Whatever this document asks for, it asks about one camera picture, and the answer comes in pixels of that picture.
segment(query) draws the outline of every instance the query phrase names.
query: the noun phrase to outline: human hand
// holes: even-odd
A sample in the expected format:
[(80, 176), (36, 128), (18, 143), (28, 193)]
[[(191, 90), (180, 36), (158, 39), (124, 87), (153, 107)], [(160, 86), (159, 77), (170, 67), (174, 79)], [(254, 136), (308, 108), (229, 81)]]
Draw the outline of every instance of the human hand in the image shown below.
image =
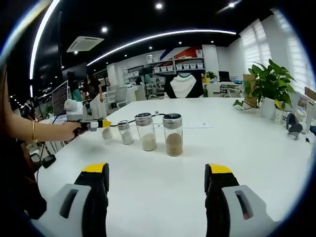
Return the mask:
[(85, 131), (82, 130), (81, 124), (79, 122), (67, 122), (63, 124), (65, 128), (65, 141), (69, 141), (75, 137), (75, 135), (84, 134)]

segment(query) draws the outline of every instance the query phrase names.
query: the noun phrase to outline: window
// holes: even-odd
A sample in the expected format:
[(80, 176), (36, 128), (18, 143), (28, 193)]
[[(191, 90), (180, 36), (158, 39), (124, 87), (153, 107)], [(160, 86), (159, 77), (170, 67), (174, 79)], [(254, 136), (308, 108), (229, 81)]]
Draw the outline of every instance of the window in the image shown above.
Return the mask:
[(290, 60), (289, 71), (297, 81), (293, 82), (293, 88), (301, 94), (305, 94), (305, 87), (315, 90), (315, 76), (313, 69), (299, 38), (280, 11), (273, 10), (273, 13), (287, 38), (287, 48)]
[(243, 46), (245, 73), (248, 73), (248, 68), (251, 68), (255, 62), (268, 65), (271, 53), (267, 36), (260, 20), (251, 24), (240, 36)]

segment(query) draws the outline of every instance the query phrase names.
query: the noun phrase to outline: gold bracelet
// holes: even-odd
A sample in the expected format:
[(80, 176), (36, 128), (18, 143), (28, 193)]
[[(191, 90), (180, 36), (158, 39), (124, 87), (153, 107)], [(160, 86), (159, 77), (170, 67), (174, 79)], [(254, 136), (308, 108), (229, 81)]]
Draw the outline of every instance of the gold bracelet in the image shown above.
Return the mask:
[(33, 127), (33, 135), (32, 135), (32, 139), (33, 142), (38, 142), (38, 140), (35, 138), (35, 121), (32, 121), (32, 127)]

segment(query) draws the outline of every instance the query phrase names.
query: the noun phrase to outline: silver metal lid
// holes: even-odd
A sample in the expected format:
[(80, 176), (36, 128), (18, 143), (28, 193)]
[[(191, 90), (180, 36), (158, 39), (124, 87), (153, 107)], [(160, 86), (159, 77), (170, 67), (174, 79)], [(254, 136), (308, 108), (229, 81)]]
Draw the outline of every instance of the silver metal lid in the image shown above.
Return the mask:
[(129, 123), (127, 120), (123, 120), (118, 122), (118, 129), (119, 130), (127, 130), (129, 128)]
[(176, 129), (182, 125), (180, 114), (167, 114), (162, 118), (163, 126), (168, 129)]
[(147, 126), (153, 123), (153, 118), (150, 113), (141, 113), (135, 116), (137, 126)]

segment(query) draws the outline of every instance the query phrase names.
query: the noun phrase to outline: white pot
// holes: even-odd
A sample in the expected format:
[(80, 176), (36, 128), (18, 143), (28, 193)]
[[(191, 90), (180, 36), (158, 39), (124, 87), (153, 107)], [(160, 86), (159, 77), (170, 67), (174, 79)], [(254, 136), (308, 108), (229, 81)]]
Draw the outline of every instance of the white pot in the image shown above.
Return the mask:
[(276, 109), (275, 121), (276, 121), (277, 124), (281, 124), (282, 123), (283, 115), (284, 115), (284, 111), (283, 110)]
[(263, 98), (261, 108), (261, 114), (263, 117), (266, 117), (268, 119), (275, 119), (276, 107), (275, 101), (273, 99)]

